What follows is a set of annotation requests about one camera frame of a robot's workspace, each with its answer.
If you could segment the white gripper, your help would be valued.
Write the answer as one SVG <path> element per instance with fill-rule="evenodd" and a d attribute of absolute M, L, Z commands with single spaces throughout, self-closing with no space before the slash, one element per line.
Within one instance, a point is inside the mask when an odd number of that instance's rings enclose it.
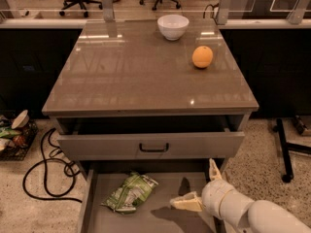
<path fill-rule="evenodd" d="M 202 212 L 203 209 L 218 219 L 228 219 L 233 209 L 229 205 L 229 193 L 234 191 L 233 185 L 222 180 L 222 174 L 213 158 L 209 159 L 209 178 L 201 192 L 201 198 L 195 191 L 173 198 L 170 205 L 177 210 Z"/>

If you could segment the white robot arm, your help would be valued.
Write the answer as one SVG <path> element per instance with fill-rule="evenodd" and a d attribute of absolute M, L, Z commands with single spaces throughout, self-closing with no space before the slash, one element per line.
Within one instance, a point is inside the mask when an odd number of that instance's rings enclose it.
<path fill-rule="evenodd" d="M 236 233 L 311 233 L 293 214 L 267 200 L 253 200 L 225 181 L 209 159 L 209 178 L 201 196 L 195 191 L 170 200 L 178 210 L 207 212 L 228 223 Z"/>

